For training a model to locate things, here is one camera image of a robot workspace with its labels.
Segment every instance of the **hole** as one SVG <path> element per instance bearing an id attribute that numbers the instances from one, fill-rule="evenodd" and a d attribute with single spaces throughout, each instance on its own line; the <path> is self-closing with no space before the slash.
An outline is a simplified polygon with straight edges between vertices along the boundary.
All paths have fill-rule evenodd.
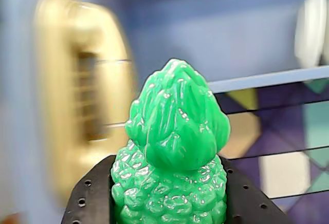
<path id="1" fill-rule="evenodd" d="M 262 204 L 260 205 L 260 207 L 261 207 L 261 209 L 263 209 L 263 210 L 267 209 L 267 205 L 264 204 L 264 203 L 262 203 Z"/>
<path id="2" fill-rule="evenodd" d="M 78 201 L 78 205 L 79 207 L 85 207 L 86 206 L 86 199 L 84 198 L 80 198 L 79 201 Z"/>
<path id="3" fill-rule="evenodd" d="M 90 179 L 87 179 L 85 182 L 84 182 L 85 186 L 87 187 L 90 187 L 92 185 L 92 181 Z"/>
<path id="4" fill-rule="evenodd" d="M 241 215 L 233 215 L 233 222 L 234 224 L 241 224 L 242 223 Z"/>

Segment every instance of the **purple geometric pattern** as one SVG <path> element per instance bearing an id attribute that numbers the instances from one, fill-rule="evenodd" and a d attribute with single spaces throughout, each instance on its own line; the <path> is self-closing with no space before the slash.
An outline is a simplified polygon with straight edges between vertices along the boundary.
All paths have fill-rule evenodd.
<path id="1" fill-rule="evenodd" d="M 238 102 L 225 93 L 215 94 L 215 97 L 222 111 L 226 114 L 241 113 L 246 111 L 246 108 L 241 106 Z"/>
<path id="2" fill-rule="evenodd" d="M 296 224 L 328 224 L 329 191 L 300 196 L 287 212 Z"/>
<path id="3" fill-rule="evenodd" d="M 259 162 L 257 157 L 231 160 L 233 166 L 245 174 L 258 188 L 261 187 Z"/>
<path id="4" fill-rule="evenodd" d="M 296 148 L 285 142 L 277 133 L 266 129 L 245 154 L 246 157 L 272 155 L 296 151 Z"/>
<path id="5" fill-rule="evenodd" d="M 329 85 L 327 85 L 321 93 L 312 91 L 307 85 L 300 87 L 303 103 L 322 102 L 329 100 Z"/>
<path id="6" fill-rule="evenodd" d="M 303 105 L 329 100 L 329 81 L 292 83 L 257 89 L 258 110 L 246 110 L 227 94 L 216 94 L 227 114 L 251 112 L 259 118 L 261 133 L 242 158 L 231 160 L 242 173 L 261 188 L 259 157 L 302 151 L 308 156 L 311 182 L 329 172 L 329 160 L 306 149 Z M 329 224 L 329 191 L 273 199 L 296 224 Z"/>
<path id="7" fill-rule="evenodd" d="M 301 104 L 300 85 L 292 83 L 258 88 L 259 109 Z"/>

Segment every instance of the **green figurine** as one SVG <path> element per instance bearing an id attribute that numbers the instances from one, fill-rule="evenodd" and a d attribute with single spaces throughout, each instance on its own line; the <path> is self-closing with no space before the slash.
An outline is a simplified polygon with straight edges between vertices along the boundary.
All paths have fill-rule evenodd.
<path id="1" fill-rule="evenodd" d="M 223 224 L 230 124 L 205 79 L 171 59 L 147 79 L 111 169 L 118 224 Z"/>

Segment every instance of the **translucent green resin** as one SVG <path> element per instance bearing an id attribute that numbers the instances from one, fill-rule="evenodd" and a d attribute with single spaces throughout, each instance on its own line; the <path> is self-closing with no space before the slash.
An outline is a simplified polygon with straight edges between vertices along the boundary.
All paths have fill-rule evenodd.
<path id="1" fill-rule="evenodd" d="M 111 169 L 119 224 L 222 224 L 230 125 L 205 79 L 172 59 L 146 81 Z"/>

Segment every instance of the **blue wall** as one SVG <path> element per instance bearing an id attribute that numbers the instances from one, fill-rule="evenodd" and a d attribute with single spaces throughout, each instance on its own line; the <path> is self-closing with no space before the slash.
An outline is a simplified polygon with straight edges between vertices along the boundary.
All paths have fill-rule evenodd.
<path id="1" fill-rule="evenodd" d="M 298 68 L 294 33 L 303 1 L 126 0 L 139 81 L 172 57 L 208 81 Z"/>

